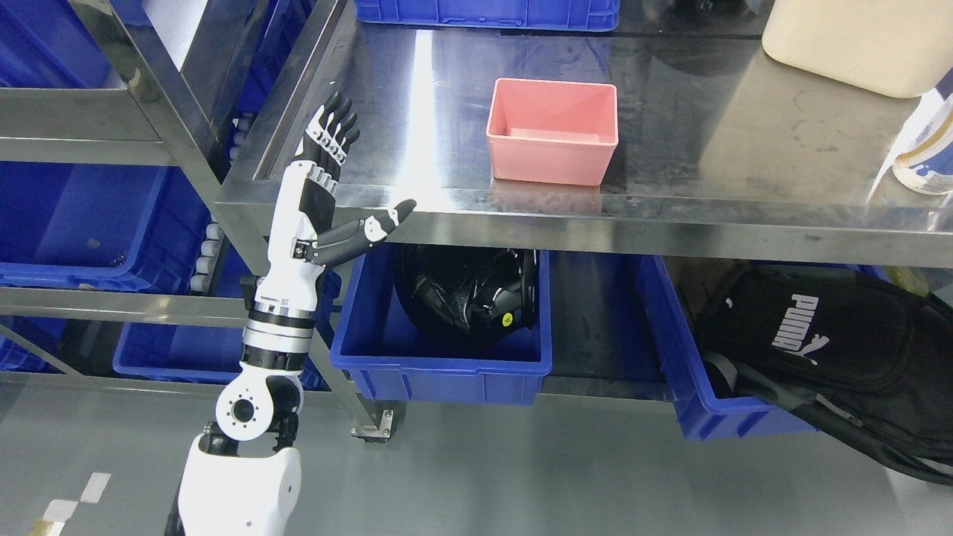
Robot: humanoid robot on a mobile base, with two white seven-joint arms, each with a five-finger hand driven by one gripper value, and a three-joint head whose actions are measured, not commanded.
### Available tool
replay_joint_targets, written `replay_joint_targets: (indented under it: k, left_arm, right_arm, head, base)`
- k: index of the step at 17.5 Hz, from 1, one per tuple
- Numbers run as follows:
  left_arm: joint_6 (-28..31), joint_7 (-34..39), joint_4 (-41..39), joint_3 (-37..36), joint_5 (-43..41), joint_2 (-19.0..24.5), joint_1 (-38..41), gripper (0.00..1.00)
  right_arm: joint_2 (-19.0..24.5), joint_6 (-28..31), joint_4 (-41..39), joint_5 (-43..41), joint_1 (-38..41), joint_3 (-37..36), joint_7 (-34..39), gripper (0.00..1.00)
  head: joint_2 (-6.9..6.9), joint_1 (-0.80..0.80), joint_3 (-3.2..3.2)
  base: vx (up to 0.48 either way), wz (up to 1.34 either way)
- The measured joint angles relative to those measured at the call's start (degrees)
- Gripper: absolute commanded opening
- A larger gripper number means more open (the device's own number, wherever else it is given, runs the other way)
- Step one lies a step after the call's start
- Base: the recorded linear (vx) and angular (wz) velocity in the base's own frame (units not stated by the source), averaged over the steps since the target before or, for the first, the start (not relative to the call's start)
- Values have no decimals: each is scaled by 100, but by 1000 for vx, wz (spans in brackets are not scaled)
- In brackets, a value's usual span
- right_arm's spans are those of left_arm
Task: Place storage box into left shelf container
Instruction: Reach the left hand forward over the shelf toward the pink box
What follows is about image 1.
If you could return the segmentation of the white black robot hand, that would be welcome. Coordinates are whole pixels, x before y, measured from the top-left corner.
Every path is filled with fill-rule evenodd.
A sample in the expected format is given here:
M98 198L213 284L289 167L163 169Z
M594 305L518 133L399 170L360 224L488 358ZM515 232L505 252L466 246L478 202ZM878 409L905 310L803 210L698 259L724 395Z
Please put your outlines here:
M316 309L316 282L384 243L418 203L402 200L350 223L333 226L336 192L351 145L360 137L351 99L334 92L305 125L284 167L268 237L269 271L258 279L262 307Z

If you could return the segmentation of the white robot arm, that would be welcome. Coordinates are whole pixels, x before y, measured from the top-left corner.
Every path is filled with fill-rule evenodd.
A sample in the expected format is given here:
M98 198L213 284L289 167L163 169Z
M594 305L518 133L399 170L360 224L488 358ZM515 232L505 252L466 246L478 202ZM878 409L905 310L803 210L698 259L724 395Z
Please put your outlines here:
M316 296L258 296L242 333L240 373L188 448L167 535L282 535L302 478L295 447Z

